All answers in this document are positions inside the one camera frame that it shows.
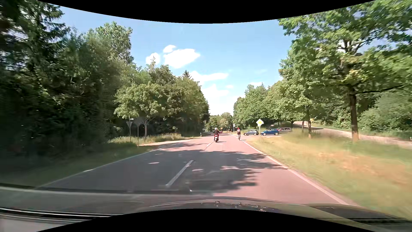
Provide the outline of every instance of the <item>silver car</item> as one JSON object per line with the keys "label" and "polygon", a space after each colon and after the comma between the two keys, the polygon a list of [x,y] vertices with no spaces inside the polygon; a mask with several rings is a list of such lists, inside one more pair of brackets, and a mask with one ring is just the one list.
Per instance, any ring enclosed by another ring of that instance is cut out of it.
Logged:
{"label": "silver car", "polygon": [[243,133],[243,135],[258,135],[259,132],[257,130],[249,130],[245,133]]}
{"label": "silver car", "polygon": [[282,127],[282,128],[279,128],[278,130],[279,130],[279,133],[280,133],[280,134],[286,134],[286,133],[291,132],[291,131],[292,131],[292,128],[290,128],[290,127]]}

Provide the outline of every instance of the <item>yellow diamond sign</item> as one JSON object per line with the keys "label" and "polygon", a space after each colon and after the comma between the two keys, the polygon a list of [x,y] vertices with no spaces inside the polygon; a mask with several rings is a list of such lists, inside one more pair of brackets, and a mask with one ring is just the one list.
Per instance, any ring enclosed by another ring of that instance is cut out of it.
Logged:
{"label": "yellow diamond sign", "polygon": [[263,124],[263,121],[261,119],[259,119],[259,120],[256,121],[256,123],[257,123],[257,126],[261,126]]}

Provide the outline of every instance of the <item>car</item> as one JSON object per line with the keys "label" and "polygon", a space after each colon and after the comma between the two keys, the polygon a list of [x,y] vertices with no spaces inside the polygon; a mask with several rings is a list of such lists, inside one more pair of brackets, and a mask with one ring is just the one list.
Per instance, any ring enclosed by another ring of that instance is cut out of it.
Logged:
{"label": "car", "polygon": [[259,132],[257,130],[248,130],[247,132],[243,133],[243,135],[258,135]]}
{"label": "car", "polygon": [[267,129],[265,131],[262,131],[260,133],[261,135],[278,135],[279,134],[279,130],[272,128],[272,129]]}
{"label": "car", "polygon": [[285,134],[285,133],[291,132],[291,131],[292,131],[292,128],[290,128],[290,127],[282,127],[282,128],[279,128],[278,131],[279,131],[280,134]]}

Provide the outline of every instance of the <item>sky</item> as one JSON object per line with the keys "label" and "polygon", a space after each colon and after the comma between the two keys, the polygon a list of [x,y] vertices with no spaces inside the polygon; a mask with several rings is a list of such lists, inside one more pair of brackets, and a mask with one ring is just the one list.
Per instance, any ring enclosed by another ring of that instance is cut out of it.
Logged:
{"label": "sky", "polygon": [[174,75],[187,70],[200,81],[211,115],[230,112],[248,84],[281,79],[281,59],[292,43],[277,20],[232,24],[182,24],[128,19],[61,7],[59,20],[79,33],[112,21],[131,27],[131,55],[138,66],[155,57]]}

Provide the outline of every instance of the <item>red road surface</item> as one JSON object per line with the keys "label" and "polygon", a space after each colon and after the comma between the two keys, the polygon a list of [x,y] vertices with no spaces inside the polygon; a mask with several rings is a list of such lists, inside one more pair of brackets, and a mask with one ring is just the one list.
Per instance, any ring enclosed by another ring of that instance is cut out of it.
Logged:
{"label": "red road surface", "polygon": [[48,187],[103,190],[182,189],[285,203],[347,204],[229,134],[162,148],[56,181]]}

